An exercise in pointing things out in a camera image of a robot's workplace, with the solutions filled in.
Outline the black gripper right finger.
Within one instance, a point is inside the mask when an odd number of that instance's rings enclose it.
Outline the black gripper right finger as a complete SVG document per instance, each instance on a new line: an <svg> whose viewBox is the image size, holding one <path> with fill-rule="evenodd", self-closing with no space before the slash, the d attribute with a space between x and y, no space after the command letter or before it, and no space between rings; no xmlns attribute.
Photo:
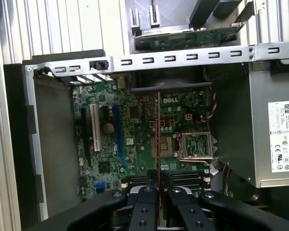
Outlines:
<svg viewBox="0 0 289 231"><path fill-rule="evenodd" d="M289 220L237 201L215 191L198 197L173 185L172 176L161 172L167 191L170 217L187 231L289 231Z"/></svg>

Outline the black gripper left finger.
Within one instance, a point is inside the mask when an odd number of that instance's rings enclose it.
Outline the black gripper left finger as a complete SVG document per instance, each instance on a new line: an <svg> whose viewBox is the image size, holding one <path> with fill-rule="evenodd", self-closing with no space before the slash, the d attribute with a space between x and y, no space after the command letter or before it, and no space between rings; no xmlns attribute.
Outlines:
<svg viewBox="0 0 289 231"><path fill-rule="evenodd" d="M157 171L129 193L109 190L29 228L30 231L155 231L158 227Z"/></svg>

